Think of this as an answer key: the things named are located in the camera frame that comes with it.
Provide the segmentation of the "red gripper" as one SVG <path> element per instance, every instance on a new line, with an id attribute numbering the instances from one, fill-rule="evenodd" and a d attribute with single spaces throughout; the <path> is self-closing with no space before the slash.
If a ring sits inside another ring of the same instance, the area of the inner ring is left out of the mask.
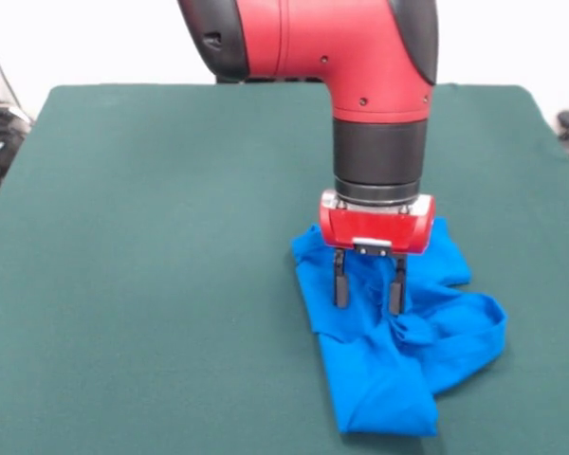
<path id="1" fill-rule="evenodd" d="M 333 190 L 321 195 L 319 226 L 324 242 L 334 251 L 334 302 L 346 308 L 349 300 L 344 249 L 362 254 L 394 255 L 395 275 L 390 283 L 389 311 L 404 312 L 407 281 L 407 256 L 423 253 L 431 238 L 435 201 L 421 194 L 402 206 L 370 207 L 355 205 L 339 198 Z"/>

